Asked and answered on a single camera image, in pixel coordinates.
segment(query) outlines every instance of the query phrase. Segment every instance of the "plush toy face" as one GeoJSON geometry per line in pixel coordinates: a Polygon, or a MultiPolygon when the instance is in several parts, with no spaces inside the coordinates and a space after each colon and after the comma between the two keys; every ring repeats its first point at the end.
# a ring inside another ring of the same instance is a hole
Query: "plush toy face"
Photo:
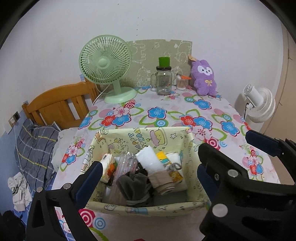
{"type": "Polygon", "coordinates": [[[197,60],[192,62],[191,74],[196,80],[198,79],[213,80],[214,79],[213,70],[211,69],[209,63],[206,60],[201,60],[201,61],[197,60]]]}

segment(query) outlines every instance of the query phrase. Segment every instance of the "yellow bow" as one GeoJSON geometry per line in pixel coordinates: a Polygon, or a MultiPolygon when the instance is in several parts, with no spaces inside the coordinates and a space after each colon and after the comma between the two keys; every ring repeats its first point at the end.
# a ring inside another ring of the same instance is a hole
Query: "yellow bow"
{"type": "Polygon", "coordinates": [[[207,83],[208,86],[212,86],[212,85],[211,85],[211,83],[212,83],[211,80],[205,80],[205,82],[207,83]]]}

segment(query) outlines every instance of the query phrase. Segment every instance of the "purple plush toy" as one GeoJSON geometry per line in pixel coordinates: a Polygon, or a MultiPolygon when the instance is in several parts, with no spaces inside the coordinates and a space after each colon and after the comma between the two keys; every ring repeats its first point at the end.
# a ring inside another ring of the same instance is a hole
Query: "purple plush toy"
{"type": "Polygon", "coordinates": [[[206,60],[192,61],[191,76],[195,79],[194,87],[197,89],[198,95],[217,95],[214,72],[206,60]]]}

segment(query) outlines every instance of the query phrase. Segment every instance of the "blue wall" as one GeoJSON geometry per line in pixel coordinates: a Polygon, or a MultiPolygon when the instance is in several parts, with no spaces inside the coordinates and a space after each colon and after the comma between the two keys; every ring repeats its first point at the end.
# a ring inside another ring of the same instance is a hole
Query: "blue wall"
{"type": "Polygon", "coordinates": [[[26,115],[24,111],[20,113],[20,119],[9,134],[6,132],[0,137],[0,213],[13,210],[11,190],[7,186],[7,179],[13,177],[20,170],[15,160],[15,133],[18,137],[26,115]]]}

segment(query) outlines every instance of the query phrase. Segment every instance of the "gray plaid fabric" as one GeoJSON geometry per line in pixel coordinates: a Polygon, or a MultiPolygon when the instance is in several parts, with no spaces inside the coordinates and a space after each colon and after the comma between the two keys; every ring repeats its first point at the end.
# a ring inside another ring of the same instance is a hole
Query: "gray plaid fabric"
{"type": "Polygon", "coordinates": [[[52,150],[58,134],[54,127],[39,126],[30,119],[23,123],[17,138],[15,158],[31,190],[47,188],[50,184],[54,170],[51,164],[52,150]]]}

